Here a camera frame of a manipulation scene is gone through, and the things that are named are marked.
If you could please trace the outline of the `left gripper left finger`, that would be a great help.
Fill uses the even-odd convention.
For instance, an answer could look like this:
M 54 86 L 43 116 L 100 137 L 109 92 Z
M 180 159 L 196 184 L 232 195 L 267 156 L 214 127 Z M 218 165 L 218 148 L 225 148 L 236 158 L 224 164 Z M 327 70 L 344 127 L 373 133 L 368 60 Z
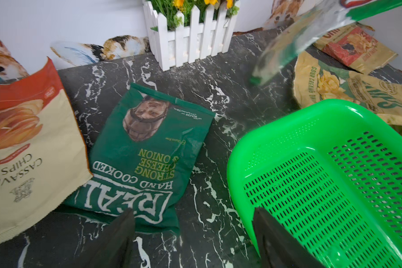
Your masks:
M 135 235 L 133 209 L 117 217 L 82 254 L 83 268 L 128 268 Z

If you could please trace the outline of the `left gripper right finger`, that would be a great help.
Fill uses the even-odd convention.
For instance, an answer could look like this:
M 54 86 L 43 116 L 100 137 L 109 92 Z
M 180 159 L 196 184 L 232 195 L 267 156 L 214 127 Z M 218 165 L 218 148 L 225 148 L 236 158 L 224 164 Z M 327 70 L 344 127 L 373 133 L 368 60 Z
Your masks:
M 266 209 L 255 209 L 252 226 L 263 268 L 324 267 Z

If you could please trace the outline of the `cassava chips bag red cream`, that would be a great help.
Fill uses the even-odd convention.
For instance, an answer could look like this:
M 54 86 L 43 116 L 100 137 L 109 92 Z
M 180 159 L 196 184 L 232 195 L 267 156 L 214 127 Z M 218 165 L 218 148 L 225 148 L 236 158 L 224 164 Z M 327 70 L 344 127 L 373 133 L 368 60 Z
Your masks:
M 0 243 L 41 221 L 91 177 L 53 62 L 0 85 Z

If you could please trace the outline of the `green white chips bag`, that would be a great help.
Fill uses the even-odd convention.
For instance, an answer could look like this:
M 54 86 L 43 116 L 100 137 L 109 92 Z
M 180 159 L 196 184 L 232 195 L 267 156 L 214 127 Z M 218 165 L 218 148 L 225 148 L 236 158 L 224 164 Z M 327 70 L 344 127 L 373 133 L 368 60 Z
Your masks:
M 275 37 L 259 57 L 250 83 L 262 86 L 320 37 L 402 6 L 402 0 L 322 1 Z

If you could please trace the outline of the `tan red CHIPS bag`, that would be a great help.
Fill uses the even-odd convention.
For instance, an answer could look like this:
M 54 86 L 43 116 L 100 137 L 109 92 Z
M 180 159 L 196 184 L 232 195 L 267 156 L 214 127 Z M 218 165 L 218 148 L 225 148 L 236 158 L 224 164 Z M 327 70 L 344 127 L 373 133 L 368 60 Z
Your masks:
M 398 56 L 356 23 L 327 32 L 314 46 L 365 75 L 385 67 Z

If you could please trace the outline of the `dark green REAL chips bag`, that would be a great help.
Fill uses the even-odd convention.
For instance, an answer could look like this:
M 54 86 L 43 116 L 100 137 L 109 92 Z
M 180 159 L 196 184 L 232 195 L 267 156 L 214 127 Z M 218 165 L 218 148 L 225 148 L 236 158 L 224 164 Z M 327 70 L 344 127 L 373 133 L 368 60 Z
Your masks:
M 92 179 L 65 201 L 69 213 L 110 223 L 134 212 L 136 231 L 179 232 L 183 196 L 215 114 L 132 84 L 89 152 Z

